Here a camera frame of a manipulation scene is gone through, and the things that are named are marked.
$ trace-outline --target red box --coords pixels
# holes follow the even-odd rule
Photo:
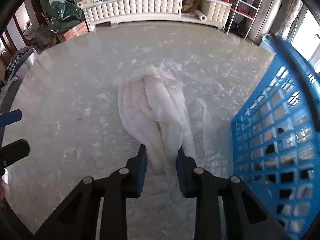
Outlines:
[[[81,22],[78,25],[74,26],[72,29],[67,32],[58,34],[58,39],[60,42],[71,40],[75,37],[79,37],[85,33],[88,33],[88,28],[85,22]]]

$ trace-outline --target marble tabletop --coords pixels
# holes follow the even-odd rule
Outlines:
[[[24,138],[31,147],[8,168],[7,201],[35,233],[82,178],[123,167],[139,142],[121,123],[114,79],[162,62],[184,83],[198,166],[229,177],[230,121],[272,58],[232,34],[182,23],[98,27],[48,49],[13,102],[22,120],[5,129],[4,145]],[[128,199],[128,238],[192,239],[195,203],[177,184],[167,193]]]

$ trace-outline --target laundry basket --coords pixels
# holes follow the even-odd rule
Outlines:
[[[320,210],[320,78],[289,43],[273,38],[272,47],[272,64],[231,122],[234,174],[300,239]]]

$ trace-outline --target paper roll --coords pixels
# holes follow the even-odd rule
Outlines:
[[[197,15],[199,19],[203,22],[207,20],[207,17],[199,10],[195,10],[195,15]]]

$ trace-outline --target silver screw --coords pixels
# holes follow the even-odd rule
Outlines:
[[[233,183],[239,183],[239,182],[240,182],[240,179],[239,179],[239,177],[237,177],[237,176],[232,176],[232,177],[231,177],[231,181],[232,181]]]
[[[84,184],[90,184],[90,183],[92,182],[92,178],[91,178],[91,177],[85,177],[85,178],[82,180],[82,182],[83,182]]]
[[[202,168],[199,168],[199,167],[196,167],[193,171],[194,171],[196,174],[202,174],[202,173],[203,173],[203,169],[202,169]]]
[[[121,169],[119,170],[119,173],[120,173],[120,174],[128,174],[128,173],[129,173],[129,170],[128,170],[127,168],[121,168]]]

